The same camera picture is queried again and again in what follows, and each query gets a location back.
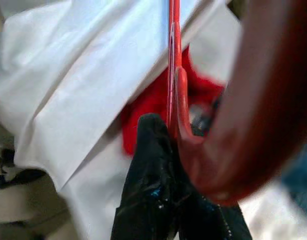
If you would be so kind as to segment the red plastic hanger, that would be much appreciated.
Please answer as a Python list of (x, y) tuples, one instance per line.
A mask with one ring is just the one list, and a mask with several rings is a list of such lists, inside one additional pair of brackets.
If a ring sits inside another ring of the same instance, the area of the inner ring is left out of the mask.
[(169, 0), (167, 127), (191, 183), (234, 205), (307, 140), (307, 0), (250, 0), (231, 79), (205, 137), (192, 133), (180, 0)]

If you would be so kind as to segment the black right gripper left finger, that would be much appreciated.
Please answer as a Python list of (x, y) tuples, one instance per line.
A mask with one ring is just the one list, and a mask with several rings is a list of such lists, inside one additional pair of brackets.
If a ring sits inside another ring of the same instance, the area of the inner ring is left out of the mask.
[(173, 240), (191, 190), (158, 114), (138, 120), (135, 152), (113, 222), (113, 240)]

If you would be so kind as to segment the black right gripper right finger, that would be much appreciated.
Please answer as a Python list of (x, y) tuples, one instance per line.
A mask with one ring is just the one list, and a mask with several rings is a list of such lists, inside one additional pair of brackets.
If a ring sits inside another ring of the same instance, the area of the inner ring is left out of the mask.
[(198, 193), (182, 205), (179, 240), (253, 240), (239, 205), (221, 206)]

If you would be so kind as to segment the red cloth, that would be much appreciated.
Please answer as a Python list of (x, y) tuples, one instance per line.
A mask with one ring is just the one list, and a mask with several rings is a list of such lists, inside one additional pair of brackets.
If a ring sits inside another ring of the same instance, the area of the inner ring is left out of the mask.
[[(190, 48), (182, 52), (182, 66), (187, 74), (188, 105), (210, 105), (220, 95), (224, 86), (216, 84), (209, 76), (196, 71), (191, 63)], [(168, 69), (166, 68), (132, 103), (127, 104), (120, 114), (122, 126), (122, 149), (132, 156), (137, 142), (139, 118), (148, 113), (167, 119)]]

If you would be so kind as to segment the white garment thin dark lines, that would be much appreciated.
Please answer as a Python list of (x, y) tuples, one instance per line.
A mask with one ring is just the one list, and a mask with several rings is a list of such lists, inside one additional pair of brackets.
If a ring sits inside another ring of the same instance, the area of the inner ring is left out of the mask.
[(4, 20), (0, 124), (83, 240), (110, 240), (130, 165), (117, 117), (166, 68), (168, 26), (169, 0), (56, 0)]

